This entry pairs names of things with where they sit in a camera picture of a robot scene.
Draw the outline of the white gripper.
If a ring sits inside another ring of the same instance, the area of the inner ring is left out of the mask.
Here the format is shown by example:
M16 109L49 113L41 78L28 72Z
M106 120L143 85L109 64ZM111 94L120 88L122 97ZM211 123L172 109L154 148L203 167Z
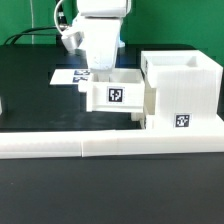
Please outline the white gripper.
M82 21L87 65L92 72L111 72L115 67L121 24L118 18Z

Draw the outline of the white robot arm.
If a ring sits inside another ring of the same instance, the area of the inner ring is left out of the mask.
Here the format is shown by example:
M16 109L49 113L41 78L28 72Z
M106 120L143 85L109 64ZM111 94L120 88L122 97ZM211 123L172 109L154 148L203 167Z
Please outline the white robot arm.
M129 14L132 0L76 0L78 13L70 26L63 29L58 22L59 0L54 9L54 23L66 50L83 49L92 73L111 73L115 68L120 30Z

